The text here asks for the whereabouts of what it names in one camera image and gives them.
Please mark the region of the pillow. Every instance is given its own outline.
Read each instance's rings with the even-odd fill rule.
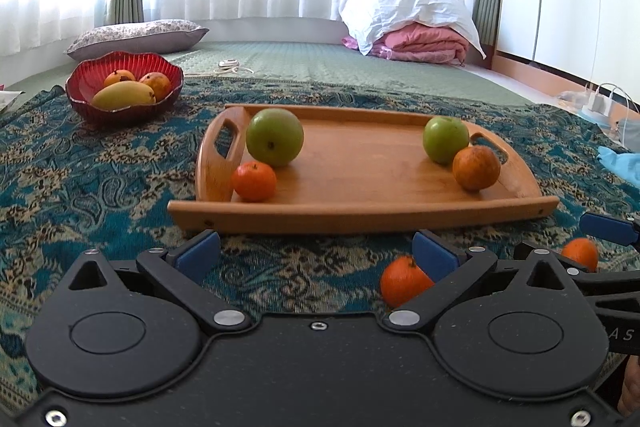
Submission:
[[[363,55],[385,34],[419,22],[432,27],[448,26],[485,58],[478,30],[459,0],[347,0],[341,16]]]
[[[80,35],[65,53],[78,62],[117,51],[162,55],[188,50],[208,31],[182,19],[100,26]]]

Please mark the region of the tray handle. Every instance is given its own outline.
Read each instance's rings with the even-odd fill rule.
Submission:
[[[471,124],[469,128],[471,142],[482,137],[507,156],[507,161],[502,164],[500,177],[498,178],[498,182],[504,188],[517,198],[538,198],[542,196],[540,186],[533,172],[507,142],[497,134],[479,125]]]
[[[234,193],[231,174],[244,154],[244,135],[251,115],[244,107],[229,107],[213,119],[205,131],[196,163],[196,200],[230,201]],[[218,153],[216,140],[223,127],[234,134],[226,158]]]

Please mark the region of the fruit bowl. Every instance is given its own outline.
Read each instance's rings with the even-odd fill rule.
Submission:
[[[164,73],[171,81],[171,91],[160,102],[151,105],[130,105],[115,110],[94,107],[91,100],[102,89],[104,79],[114,70],[129,70],[136,78],[151,71]],[[184,75],[178,66],[155,53],[111,52],[104,57],[80,62],[66,81],[65,91],[71,106],[87,122],[122,126],[150,120],[172,107],[180,95],[183,80]]]

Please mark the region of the blue cloth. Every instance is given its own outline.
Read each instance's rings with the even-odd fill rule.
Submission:
[[[617,154],[607,147],[598,147],[598,160],[604,168],[640,188],[640,153]]]

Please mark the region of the power adapter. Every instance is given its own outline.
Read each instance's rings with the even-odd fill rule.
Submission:
[[[589,102],[587,102],[586,109],[590,112],[597,112],[604,116],[609,116],[611,113],[611,104],[613,103],[613,91],[610,96],[604,96],[597,91],[593,91],[589,95]]]

